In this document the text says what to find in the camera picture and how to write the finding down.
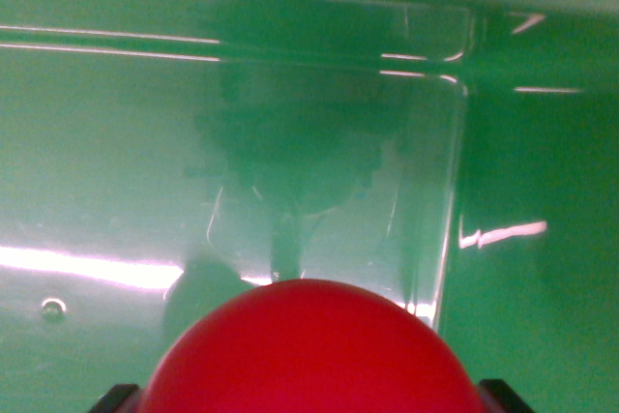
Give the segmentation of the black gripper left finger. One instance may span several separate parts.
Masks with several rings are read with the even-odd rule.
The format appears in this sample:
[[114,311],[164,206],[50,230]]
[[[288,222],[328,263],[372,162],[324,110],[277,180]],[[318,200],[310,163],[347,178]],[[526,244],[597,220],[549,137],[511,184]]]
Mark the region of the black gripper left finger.
[[102,395],[89,413],[135,413],[141,396],[137,384],[116,384]]

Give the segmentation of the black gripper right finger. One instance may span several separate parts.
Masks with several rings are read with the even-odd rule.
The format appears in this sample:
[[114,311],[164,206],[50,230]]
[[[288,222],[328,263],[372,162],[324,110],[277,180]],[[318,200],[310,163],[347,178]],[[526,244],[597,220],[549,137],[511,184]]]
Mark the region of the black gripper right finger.
[[486,413],[534,413],[533,408],[503,379],[482,379],[478,392]]

